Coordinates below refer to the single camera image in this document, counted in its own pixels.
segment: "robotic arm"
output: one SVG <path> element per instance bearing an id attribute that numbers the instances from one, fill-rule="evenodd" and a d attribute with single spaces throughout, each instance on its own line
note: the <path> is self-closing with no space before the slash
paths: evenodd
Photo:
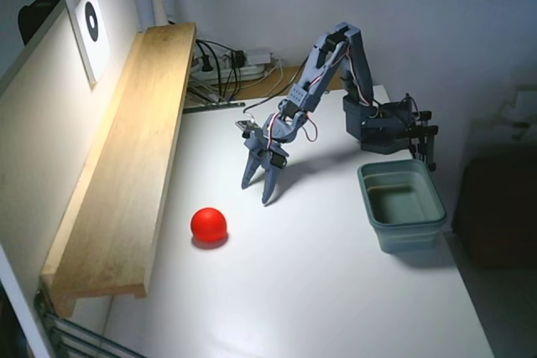
<path id="1" fill-rule="evenodd" d="M 317 40 L 305 63 L 304 73 L 279 103 L 278 112 L 271 114 L 262 127 L 251 121 L 237 122 L 249 150 L 242 188 L 248 187 L 253 174 L 262 166 L 266 171 L 264 204 L 269 201 L 278 175 L 287 164 L 289 155 L 282 149 L 282 144 L 295 140 L 300 128 L 308 121 L 308 113 L 317 108 L 340 66 L 347 91 L 343 98 L 347 132 L 361 142 L 361 149 L 389 154 L 410 148 L 414 157 L 418 151 L 430 169 L 435 169 L 434 136 L 438 127 L 427 126 L 431 113 L 413 112 L 414 99 L 408 94 L 399 102 L 375 106 L 362 34 L 356 27 L 341 23 L 333 32 Z M 420 140 L 417 147 L 412 138 Z"/>

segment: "wire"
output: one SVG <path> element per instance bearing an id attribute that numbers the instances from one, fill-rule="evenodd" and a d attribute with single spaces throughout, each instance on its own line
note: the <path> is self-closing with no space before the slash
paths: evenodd
<path id="1" fill-rule="evenodd" d="M 310 83 L 310 86 L 313 86 L 317 81 L 319 81 L 322 77 L 322 73 L 319 74 L 315 79 L 313 79 Z"/>
<path id="2" fill-rule="evenodd" d="M 347 49 L 345 49 L 345 52 L 343 52 L 343 55 L 341 56 L 341 58 L 339 58 L 336 62 L 332 63 L 332 64 L 330 65 L 330 67 L 334 67 L 335 65 L 337 65 L 338 63 L 340 63 L 340 62 L 343 60 L 343 58 L 345 58 L 345 56 L 348 56 L 348 55 L 349 55 L 349 50 L 350 50 L 350 48 L 351 48 L 351 45 L 348 44 L 348 45 L 347 45 Z"/>
<path id="3" fill-rule="evenodd" d="M 233 48 L 230 48 L 229 46 L 227 45 L 224 45 L 224 44 L 220 44 L 219 42 L 216 42 L 216 41 L 210 41 L 209 39 L 199 39 L 200 41 L 202 42 L 206 42 L 208 44 L 213 44 L 213 45 L 217 45 L 223 49 L 227 49 L 227 50 L 231 50 L 232 52 L 237 52 L 235 49 Z"/>
<path id="4" fill-rule="evenodd" d="M 279 60 L 279 79 L 274 83 L 272 87 L 270 87 L 270 90 L 268 90 L 265 94 L 263 94 L 263 98 L 266 96 L 270 96 L 272 94 L 272 91 L 276 90 L 278 86 L 282 83 L 284 80 L 284 67 L 282 66 L 282 60 Z"/>
<path id="5" fill-rule="evenodd" d="M 233 71 L 233 74 L 235 75 L 235 90 L 233 90 L 232 95 L 229 98 L 229 101 L 233 101 L 236 96 L 238 96 L 238 93 L 242 90 L 242 76 L 241 76 L 241 68 L 235 69 Z"/>
<path id="6" fill-rule="evenodd" d="M 207 56 L 207 54 L 205 53 L 205 50 L 203 50 L 203 48 L 201 47 L 200 43 L 198 41 L 196 41 L 196 45 L 198 45 L 198 49 L 200 50 L 201 54 L 203 56 Z"/>
<path id="7" fill-rule="evenodd" d="M 314 143 L 314 142 L 317 141 L 317 138 L 319 137 L 319 129 L 317 128 L 317 125 L 315 124 L 315 122 L 313 122 L 313 121 L 311 120 L 311 118 L 310 118 L 310 114 L 308 114 L 308 121 L 310 121 L 311 124 L 313 125 L 313 127 L 315 128 L 315 138 L 314 138 L 313 140 L 310 139 L 310 135 L 308 134 L 308 131 L 305 130 L 305 127 L 302 126 L 301 129 L 304 130 L 305 138 L 308 139 L 308 142 L 310 142 L 310 143 Z"/>
<path id="8" fill-rule="evenodd" d="M 226 85 L 224 86 L 224 95 L 226 95 L 227 86 L 229 86 L 229 80 L 232 79 L 232 74 L 233 74 L 234 71 L 235 71 L 234 67 L 229 70 L 229 75 L 227 75 Z"/>
<path id="9" fill-rule="evenodd" d="M 352 63 L 352 56 L 351 54 L 347 53 L 347 57 L 349 59 L 349 65 L 351 66 L 351 74 L 352 74 L 352 78 L 354 79 L 354 82 L 356 84 L 356 87 L 358 89 L 358 97 L 360 98 L 360 100 L 362 101 L 362 104 L 365 104 L 365 106 L 369 106 L 369 102 L 368 100 L 366 100 L 364 97 L 363 97 L 363 94 L 362 94 L 362 89 L 360 88 L 360 83 L 358 83 L 358 79 L 356 77 L 356 73 L 354 72 L 354 64 Z"/>
<path id="10" fill-rule="evenodd" d="M 251 106 L 247 106 L 246 108 L 244 108 L 242 110 L 242 113 L 245 114 L 245 115 L 252 116 L 251 114 L 246 113 L 246 111 L 248 111 L 248 110 L 250 110 L 252 108 L 255 108 L 257 106 L 263 105 L 265 102 L 269 102 L 270 100 L 273 100 L 275 97 L 281 95 L 285 90 L 287 90 L 289 87 L 291 87 L 291 85 L 295 82 L 295 79 L 296 79 L 297 75 L 299 75 L 299 73 L 302 71 L 302 69 L 304 69 L 305 62 L 307 62 L 307 61 L 308 61 L 308 57 L 306 57 L 304 59 L 304 61 L 302 62 L 302 65 L 300 65 L 299 69 L 296 71 L 296 73 L 293 75 L 293 77 L 291 77 L 291 80 L 289 80 L 289 82 L 280 91 L 276 92 L 275 94 L 271 95 L 268 98 L 265 98 L 264 100 L 261 100 L 260 102 L 256 102 L 255 104 L 253 104 Z"/>
<path id="11" fill-rule="evenodd" d="M 412 100 L 412 103 L 414 104 L 414 108 L 416 108 L 416 112 L 419 115 L 420 114 L 420 109 L 418 108 L 418 104 L 416 104 L 416 101 L 412 96 L 410 97 L 410 100 Z"/>
<path id="12" fill-rule="evenodd" d="M 215 53 L 214 49 L 208 43 L 206 43 L 205 41 L 203 41 L 201 39 L 197 39 L 196 43 L 199 43 L 199 44 L 202 44 L 203 46 L 205 46 L 209 50 L 209 52 L 211 52 L 212 57 L 215 59 L 216 72 L 218 74 L 218 94 L 220 96 L 223 96 L 222 95 L 222 73 L 220 71 L 220 63 L 218 62 L 218 58 L 216 57 L 216 53 Z"/>
<path id="13" fill-rule="evenodd" d="M 282 64 L 282 60 L 280 58 L 278 58 L 278 64 L 275 64 L 272 69 L 270 69 L 264 77 L 261 77 L 260 79 L 258 79 L 257 81 L 254 81 L 253 83 L 250 83 L 250 84 L 246 84 L 245 86 L 242 86 L 242 88 L 249 88 L 249 87 L 253 87 L 253 86 L 256 86 L 257 84 L 267 80 L 277 69 L 279 69 L 279 80 L 278 82 L 273 86 L 273 88 L 271 88 L 267 94 L 265 94 L 264 96 L 261 96 L 262 98 L 266 97 L 266 96 L 269 96 L 269 94 L 277 87 L 279 86 L 279 84 L 282 82 L 282 80 L 284 79 L 284 67 L 283 67 L 283 64 Z"/>
<path id="14" fill-rule="evenodd" d="M 371 118 L 377 117 L 379 113 L 380 113 L 380 106 L 377 105 L 377 111 L 375 112 L 374 115 L 370 115 L 369 117 L 371 117 Z"/>
<path id="15" fill-rule="evenodd" d="M 270 118 L 270 123 L 268 124 L 268 127 L 267 127 L 267 132 L 268 132 L 268 143 L 267 143 L 267 149 L 269 150 L 270 149 L 270 143 L 272 142 L 272 126 L 274 125 L 274 121 L 276 120 L 276 118 L 278 117 L 279 113 L 276 112 L 272 115 L 272 117 Z"/>
<path id="16" fill-rule="evenodd" d="M 251 113 L 248 113 L 248 112 L 242 112 L 244 115 L 247 115 L 250 117 L 250 122 L 254 123 L 255 122 L 255 116 L 252 115 Z"/>

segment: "metal bracket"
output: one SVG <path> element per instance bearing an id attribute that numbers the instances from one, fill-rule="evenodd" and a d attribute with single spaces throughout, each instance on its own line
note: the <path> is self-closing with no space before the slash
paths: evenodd
<path id="1" fill-rule="evenodd" d="M 58 358 L 70 358 L 73 355 L 83 358 L 95 358 L 95 356 L 147 358 L 70 320 L 58 317 L 52 304 L 41 290 L 35 294 L 34 307 Z"/>
<path id="2" fill-rule="evenodd" d="M 208 112 L 208 111 L 220 111 L 221 109 L 230 108 L 243 108 L 246 104 L 244 102 L 219 102 L 211 103 L 202 106 L 189 106 L 183 110 L 183 113 L 196 113 L 196 112 Z"/>

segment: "electrical cable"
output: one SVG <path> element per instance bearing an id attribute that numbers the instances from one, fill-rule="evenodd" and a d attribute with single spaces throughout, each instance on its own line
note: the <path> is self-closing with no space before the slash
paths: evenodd
<path id="1" fill-rule="evenodd" d="M 270 118 L 270 123 L 268 124 L 268 127 L 267 127 L 267 132 L 268 132 L 268 143 L 267 143 L 267 149 L 269 150 L 270 149 L 270 143 L 272 142 L 272 126 L 274 125 L 274 121 L 276 120 L 276 118 L 278 117 L 279 113 L 276 112 L 272 115 L 272 117 Z"/>
<path id="2" fill-rule="evenodd" d="M 354 71 L 354 64 L 352 63 L 352 56 L 351 54 L 347 54 L 347 57 L 349 59 L 349 65 L 351 66 L 351 75 L 352 75 L 352 78 L 354 79 L 355 81 L 355 84 L 356 84 L 356 87 L 358 89 L 358 97 L 360 98 L 360 100 L 362 101 L 362 104 L 364 104 L 365 106 L 369 106 L 369 102 L 368 100 L 366 100 L 362 94 L 362 89 L 360 88 L 360 83 L 358 83 L 358 79 L 357 79 L 357 76 L 356 76 L 356 73 Z"/>
<path id="3" fill-rule="evenodd" d="M 313 127 L 315 128 L 315 138 L 312 140 L 310 139 L 310 135 L 308 134 L 308 131 L 305 130 L 305 127 L 302 126 L 301 129 L 304 130 L 304 133 L 305 133 L 305 138 L 308 139 L 308 142 L 310 143 L 314 143 L 317 141 L 317 138 L 319 137 L 319 129 L 317 128 L 317 125 L 315 124 L 315 122 L 313 122 L 313 120 L 310 118 L 310 114 L 308 114 L 308 121 L 311 122 L 311 124 L 313 125 Z"/>
<path id="4" fill-rule="evenodd" d="M 205 53 L 205 50 L 203 50 L 203 48 L 201 47 L 201 45 L 200 45 L 200 43 L 198 41 L 196 41 L 196 45 L 198 45 L 198 49 L 200 50 L 201 55 L 202 56 L 207 56 L 207 54 Z"/>
<path id="5" fill-rule="evenodd" d="M 291 85 L 295 82 L 296 77 L 299 75 L 299 73 L 302 71 L 302 69 L 304 69 L 305 62 L 308 61 L 308 57 L 306 57 L 304 59 L 304 61 L 302 62 L 302 65 L 300 65 L 299 69 L 296 71 L 296 73 L 293 75 L 293 77 L 291 77 L 291 80 L 289 80 L 289 82 L 280 91 L 276 92 L 275 94 L 271 95 L 268 98 L 265 98 L 264 100 L 261 100 L 260 102 L 256 102 L 253 105 L 247 106 L 246 108 L 244 108 L 242 110 L 242 113 L 244 115 L 249 115 L 250 117 L 253 117 L 252 114 L 246 113 L 246 111 L 249 111 L 250 109 L 255 108 L 257 106 L 263 105 L 265 102 L 269 102 L 270 100 L 273 100 L 275 97 L 281 95 L 285 90 L 287 90 L 289 87 L 291 87 Z"/>
<path id="6" fill-rule="evenodd" d="M 233 101 L 236 96 L 238 96 L 238 93 L 241 92 L 241 89 L 242 89 L 242 87 L 241 87 L 241 81 L 242 81 L 241 69 L 240 68 L 234 69 L 233 70 L 233 75 L 235 76 L 235 89 L 233 90 L 231 96 L 229 97 L 230 102 Z"/>
<path id="7" fill-rule="evenodd" d="M 234 67 L 229 70 L 229 75 L 227 75 L 226 84 L 224 85 L 224 96 L 226 96 L 227 86 L 229 86 L 229 80 L 232 79 L 232 74 L 234 71 L 235 71 Z"/>
<path id="8" fill-rule="evenodd" d="M 219 42 L 216 42 L 216 41 L 210 41 L 209 39 L 199 39 L 199 40 L 202 41 L 202 42 L 206 42 L 208 44 L 213 44 L 213 45 L 219 46 L 219 47 L 221 47 L 223 49 L 231 50 L 232 52 L 237 52 L 235 49 L 230 48 L 227 45 L 220 44 Z"/>
<path id="9" fill-rule="evenodd" d="M 218 58 L 216 57 L 216 53 L 215 53 L 214 49 L 208 43 L 206 43 L 205 41 L 203 41 L 201 39 L 197 39 L 196 43 L 199 43 L 199 44 L 202 44 L 203 46 L 205 46 L 209 50 L 209 52 L 211 52 L 212 57 L 215 59 L 216 72 L 218 74 L 218 94 L 220 96 L 223 96 L 222 95 L 222 73 L 221 73 L 221 70 L 220 70 L 220 63 L 218 62 Z"/>
<path id="10" fill-rule="evenodd" d="M 343 58 L 345 58 L 345 56 L 348 56 L 349 55 L 349 50 L 351 49 L 351 45 L 350 44 L 347 44 L 347 48 L 345 49 L 345 52 L 343 52 L 343 55 L 341 56 L 341 58 L 339 58 L 337 61 L 335 61 L 334 63 L 332 63 L 330 65 L 330 67 L 334 67 L 335 65 L 337 65 L 338 63 L 340 63 Z"/>
<path id="11" fill-rule="evenodd" d="M 418 113 L 418 116 L 420 115 L 420 109 L 418 108 L 418 104 L 416 104 L 415 99 L 411 96 L 410 100 L 412 100 L 412 103 L 414 104 L 414 108 L 416 108 L 416 112 Z"/>
<path id="12" fill-rule="evenodd" d="M 379 114 L 379 113 L 380 113 L 380 106 L 379 106 L 379 105 L 377 105 L 377 111 L 375 112 L 375 114 L 374 114 L 374 115 L 372 115 L 372 116 L 369 116 L 369 117 L 371 117 L 371 118 L 375 118 L 375 117 L 377 117 L 377 116 L 378 116 L 378 114 Z"/>
<path id="13" fill-rule="evenodd" d="M 243 89 L 245 88 L 249 88 L 249 87 L 253 87 L 253 86 L 256 86 L 257 84 L 261 83 L 262 81 L 265 81 L 267 80 L 278 68 L 280 69 L 280 75 L 281 75 L 281 78 L 279 80 L 278 83 L 276 83 L 276 85 L 274 86 L 277 87 L 279 86 L 279 83 L 281 82 L 281 80 L 284 78 L 284 68 L 282 66 L 282 61 L 280 58 L 278 58 L 278 61 L 279 63 L 277 65 L 274 65 L 272 67 L 272 69 L 270 69 L 267 74 L 264 76 L 264 77 L 261 77 L 260 79 L 258 79 L 257 81 L 254 81 L 253 83 L 250 83 L 250 84 L 246 84 L 245 86 L 242 86 Z"/>

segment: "plug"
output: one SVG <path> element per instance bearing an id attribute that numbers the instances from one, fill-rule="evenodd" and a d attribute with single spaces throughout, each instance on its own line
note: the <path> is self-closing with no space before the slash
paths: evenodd
<path id="1" fill-rule="evenodd" d="M 209 55 L 204 54 L 201 56 L 201 62 L 203 63 L 203 66 L 201 67 L 201 71 L 213 71 L 213 67 L 211 65 L 211 62 L 209 61 Z"/>
<path id="2" fill-rule="evenodd" d="M 246 55 L 244 54 L 243 50 L 237 50 L 235 52 L 232 52 L 231 55 L 232 60 L 232 69 L 240 69 L 241 67 L 244 67 L 246 64 Z"/>

